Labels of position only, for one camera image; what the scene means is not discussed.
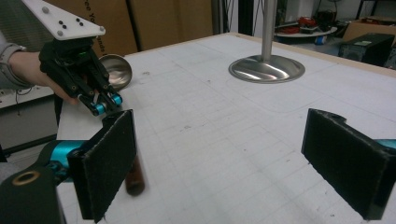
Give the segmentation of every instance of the gray sleeve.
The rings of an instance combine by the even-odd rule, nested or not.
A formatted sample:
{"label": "gray sleeve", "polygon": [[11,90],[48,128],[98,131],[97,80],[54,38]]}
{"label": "gray sleeve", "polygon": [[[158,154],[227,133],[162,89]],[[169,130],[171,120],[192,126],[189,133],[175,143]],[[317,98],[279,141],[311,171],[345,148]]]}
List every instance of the gray sleeve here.
{"label": "gray sleeve", "polygon": [[33,87],[16,77],[9,66],[9,57],[19,50],[24,50],[24,47],[12,43],[0,44],[0,89],[23,90]]}

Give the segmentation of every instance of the cardboard box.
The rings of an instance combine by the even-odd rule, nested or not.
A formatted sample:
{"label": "cardboard box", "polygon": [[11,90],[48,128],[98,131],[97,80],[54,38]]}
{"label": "cardboard box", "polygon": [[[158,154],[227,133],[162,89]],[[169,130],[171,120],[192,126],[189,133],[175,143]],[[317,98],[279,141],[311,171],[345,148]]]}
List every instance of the cardboard box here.
{"label": "cardboard box", "polygon": [[140,50],[213,35],[211,0],[128,0]]}
{"label": "cardboard box", "polygon": [[125,0],[46,0],[81,18],[106,28],[92,46],[98,57],[106,54],[125,56],[137,52],[134,30]]}
{"label": "cardboard box", "polygon": [[364,23],[362,22],[362,20],[353,21],[346,28],[346,32],[344,33],[343,40],[349,41],[351,39],[354,39],[361,35],[366,35],[368,33],[396,35],[396,27]]}

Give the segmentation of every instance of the shiny metal disc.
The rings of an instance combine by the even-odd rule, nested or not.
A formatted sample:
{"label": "shiny metal disc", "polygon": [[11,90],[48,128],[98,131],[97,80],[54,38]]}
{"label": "shiny metal disc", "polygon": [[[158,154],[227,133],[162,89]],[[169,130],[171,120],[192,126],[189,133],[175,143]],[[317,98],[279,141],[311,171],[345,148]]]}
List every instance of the shiny metal disc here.
{"label": "shiny metal disc", "polygon": [[279,83],[301,77],[305,67],[293,59],[271,55],[269,62],[263,62],[261,55],[244,58],[232,63],[231,75],[257,83]]}
{"label": "shiny metal disc", "polygon": [[108,82],[114,90],[120,91],[131,82],[132,68],[128,62],[116,54],[107,54],[99,59],[109,74]]}

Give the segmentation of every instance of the black foam pad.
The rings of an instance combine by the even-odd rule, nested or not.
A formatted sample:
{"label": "black foam pad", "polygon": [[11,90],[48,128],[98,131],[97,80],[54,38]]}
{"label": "black foam pad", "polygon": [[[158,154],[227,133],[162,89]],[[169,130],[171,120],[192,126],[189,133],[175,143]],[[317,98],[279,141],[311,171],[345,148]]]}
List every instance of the black foam pad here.
{"label": "black foam pad", "polygon": [[136,156],[132,110],[107,116],[104,127],[67,157],[82,217],[99,222]]}
{"label": "black foam pad", "polygon": [[381,219],[396,180],[396,150],[309,109],[302,152],[312,166],[364,219]]}

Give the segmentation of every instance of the white mounting plate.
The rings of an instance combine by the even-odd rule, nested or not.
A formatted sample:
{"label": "white mounting plate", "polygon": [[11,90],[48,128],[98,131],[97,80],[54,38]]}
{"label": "white mounting plate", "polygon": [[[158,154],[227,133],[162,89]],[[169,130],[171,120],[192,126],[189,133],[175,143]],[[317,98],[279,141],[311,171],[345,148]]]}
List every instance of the white mounting plate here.
{"label": "white mounting plate", "polygon": [[104,35],[106,30],[42,0],[22,0],[58,40]]}

